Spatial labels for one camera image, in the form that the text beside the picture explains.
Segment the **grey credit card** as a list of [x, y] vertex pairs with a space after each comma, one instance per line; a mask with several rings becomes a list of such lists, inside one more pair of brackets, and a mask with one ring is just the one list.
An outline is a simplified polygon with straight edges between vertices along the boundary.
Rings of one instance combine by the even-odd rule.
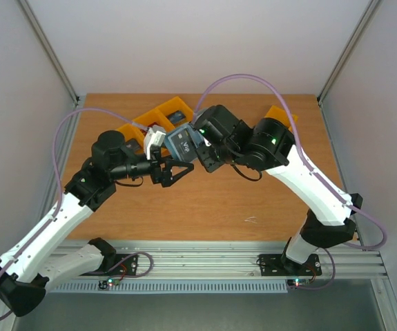
[[125, 146], [128, 149], [132, 150], [134, 153], [139, 153], [139, 152], [142, 151], [141, 145], [139, 144], [139, 142], [135, 138], [127, 140], [125, 142]]

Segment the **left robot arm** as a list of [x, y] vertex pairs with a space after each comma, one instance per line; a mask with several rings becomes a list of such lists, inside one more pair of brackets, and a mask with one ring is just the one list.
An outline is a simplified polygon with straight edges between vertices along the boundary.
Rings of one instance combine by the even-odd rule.
[[135, 154], [116, 130], [101, 133], [48, 214], [11, 250], [0, 256], [0, 300], [8, 312], [23, 317], [54, 287], [83, 274], [110, 274], [118, 265], [116, 250], [101, 238], [47, 265], [48, 257], [82, 221], [116, 192], [124, 179], [149, 176], [167, 188], [193, 171], [192, 163], [161, 154], [162, 132], [149, 155]]

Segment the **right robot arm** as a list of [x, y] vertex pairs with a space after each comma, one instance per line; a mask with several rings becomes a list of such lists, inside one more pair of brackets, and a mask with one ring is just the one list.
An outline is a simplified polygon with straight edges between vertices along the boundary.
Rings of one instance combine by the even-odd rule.
[[309, 210], [299, 233], [291, 237], [280, 257], [288, 274], [303, 269], [318, 248], [331, 248], [353, 239], [354, 207], [359, 194], [348, 194], [332, 183], [296, 144], [294, 133], [282, 122], [262, 118], [249, 127], [222, 105], [202, 111], [192, 122], [204, 138], [197, 149], [207, 172], [224, 164], [245, 166], [275, 177], [306, 203]]

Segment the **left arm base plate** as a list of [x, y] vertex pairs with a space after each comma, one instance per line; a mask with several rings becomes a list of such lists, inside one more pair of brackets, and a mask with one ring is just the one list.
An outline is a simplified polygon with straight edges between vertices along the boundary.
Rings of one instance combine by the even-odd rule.
[[117, 254], [113, 262], [114, 268], [102, 272], [100, 269], [94, 272], [87, 272], [84, 276], [135, 276], [137, 274], [138, 267], [138, 255], [137, 254]]

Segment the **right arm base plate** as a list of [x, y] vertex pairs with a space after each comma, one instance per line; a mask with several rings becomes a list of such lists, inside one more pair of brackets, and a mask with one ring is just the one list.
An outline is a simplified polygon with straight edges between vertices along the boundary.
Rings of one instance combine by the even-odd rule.
[[286, 260], [281, 254], [260, 254], [256, 264], [264, 277], [309, 277], [322, 275], [319, 256], [310, 254], [308, 260], [299, 264]]

